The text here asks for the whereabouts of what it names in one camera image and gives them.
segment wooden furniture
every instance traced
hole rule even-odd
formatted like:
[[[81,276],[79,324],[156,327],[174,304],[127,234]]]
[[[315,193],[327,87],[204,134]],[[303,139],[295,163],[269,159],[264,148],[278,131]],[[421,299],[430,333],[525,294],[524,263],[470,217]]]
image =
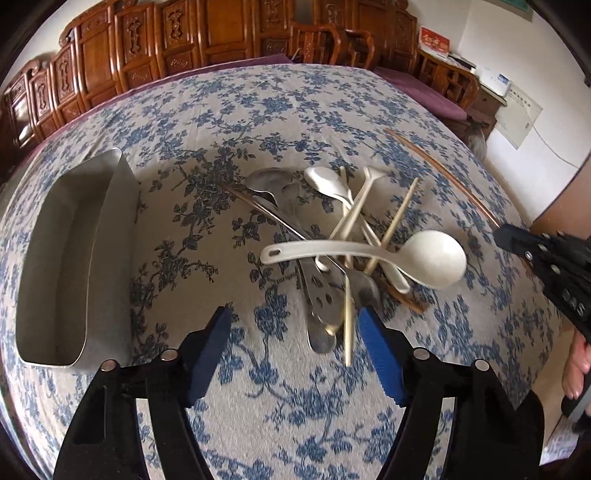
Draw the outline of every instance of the wooden furniture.
[[[316,25],[292,28],[294,0],[102,0],[66,25],[49,61],[32,60],[8,84],[0,178],[88,110],[179,72],[298,49],[304,62],[407,72],[417,35],[407,6],[314,0]]]
[[[466,110],[468,117],[480,125],[486,139],[496,125],[496,113],[507,101],[484,86],[480,86],[474,102]]]
[[[416,51],[410,74],[463,110],[467,110],[476,100],[480,90],[480,82],[474,74],[429,55],[420,48]]]
[[[314,0],[314,23],[334,23],[346,30],[366,30],[381,48],[380,65],[408,72],[417,44],[417,19],[408,0]]]
[[[345,32],[334,24],[292,23],[289,56],[301,63],[342,65],[348,52]]]
[[[345,34],[348,40],[346,64],[373,70],[382,54],[382,48],[375,35],[367,30],[345,30]]]
[[[286,53],[294,0],[103,0],[72,19],[49,62],[31,60],[0,102],[0,179],[89,109],[169,75]]]

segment white ceramic spoon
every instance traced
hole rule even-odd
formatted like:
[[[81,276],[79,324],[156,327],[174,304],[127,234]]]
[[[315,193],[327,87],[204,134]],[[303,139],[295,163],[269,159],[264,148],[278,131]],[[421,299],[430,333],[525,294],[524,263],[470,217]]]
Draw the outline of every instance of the white ceramic spoon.
[[[304,171],[304,177],[314,190],[342,202],[347,209],[351,209],[353,205],[351,189],[343,184],[340,177],[334,171],[327,167],[310,167]],[[374,247],[381,245],[380,239],[364,218],[361,219],[361,230],[370,245]],[[380,262],[380,266],[386,278],[396,290],[400,293],[410,292],[410,284],[400,273],[399,269],[387,262]]]

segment blue floral tablecloth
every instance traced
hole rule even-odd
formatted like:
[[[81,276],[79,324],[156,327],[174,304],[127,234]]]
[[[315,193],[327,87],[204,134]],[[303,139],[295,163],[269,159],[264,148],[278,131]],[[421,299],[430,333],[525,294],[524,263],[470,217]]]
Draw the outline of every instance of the blue floral tablecloth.
[[[497,182],[447,128],[359,69],[271,65],[172,80],[98,109],[40,148],[0,233],[0,419],[39,476],[51,477],[91,376],[19,360],[14,319],[22,262],[50,186],[111,147],[123,150],[141,182],[131,280],[134,361],[178,346],[218,305],[232,309],[228,347],[207,395],[189,411],[215,478],[372,479],[401,418],[361,341],[352,368],[343,366],[342,350],[312,353],[294,263],[267,267],[258,258],[262,247],[282,240],[280,231],[217,186],[261,167],[298,175],[298,214],[315,237],[330,233],[341,208],[307,187],[307,166],[345,166],[353,191],[364,164],[390,170],[365,209],[378,232],[420,177],[393,245],[439,229],[463,245],[468,269],[446,291],[415,287],[415,298],[428,305],[423,315],[387,299],[385,320],[446,361],[486,358],[512,401],[521,401],[558,333],[557,312],[520,261],[494,246],[475,206],[385,127],[439,159],[497,217],[522,224]],[[441,471],[452,408],[447,403],[442,412],[428,478]],[[138,411],[156,480],[163,476],[146,402]]]

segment carved wooden panel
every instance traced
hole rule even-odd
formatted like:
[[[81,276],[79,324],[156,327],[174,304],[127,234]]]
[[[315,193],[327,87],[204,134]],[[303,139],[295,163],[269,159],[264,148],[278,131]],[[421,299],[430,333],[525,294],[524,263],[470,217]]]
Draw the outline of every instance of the carved wooden panel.
[[[31,122],[40,139],[47,138],[63,124],[59,121],[51,94],[49,69],[41,69],[29,81]]]
[[[75,118],[79,117],[80,115],[82,115],[82,112],[83,109],[81,108],[81,102],[79,102],[78,99],[75,99],[74,101],[65,104],[63,106],[63,109],[61,109],[61,114],[64,118],[65,123],[71,122]]]
[[[85,109],[123,93],[115,67],[114,4],[108,0],[95,5],[70,22],[76,47],[76,69]],[[60,41],[67,44],[67,29]],[[111,97],[105,92],[115,92]]]
[[[4,155],[12,152],[23,158],[40,142],[32,119],[30,79],[41,67],[39,60],[30,60],[10,81],[2,98],[2,130],[11,136],[11,145],[2,145]]]
[[[65,125],[86,112],[78,83],[74,45],[68,44],[63,47],[49,66],[56,115],[59,122]]]
[[[410,72],[417,48],[417,18],[402,8],[392,6],[388,19],[387,51],[383,64],[399,72]]]
[[[314,0],[314,24],[334,23],[353,28],[351,0]]]
[[[161,77],[201,66],[194,1],[169,0],[154,5],[154,36]]]
[[[286,53],[294,0],[252,0],[254,56]]]
[[[203,66],[252,58],[251,0],[197,0]]]
[[[154,45],[153,4],[116,13],[115,42],[117,69],[124,92],[160,78]]]

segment poster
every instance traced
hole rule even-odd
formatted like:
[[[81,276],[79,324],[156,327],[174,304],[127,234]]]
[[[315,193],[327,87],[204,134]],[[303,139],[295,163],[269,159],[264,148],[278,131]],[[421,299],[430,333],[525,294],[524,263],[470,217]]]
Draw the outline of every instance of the poster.
[[[515,84],[511,85],[505,100],[507,106],[499,108],[496,114],[496,128],[519,149],[542,113],[542,107]]]

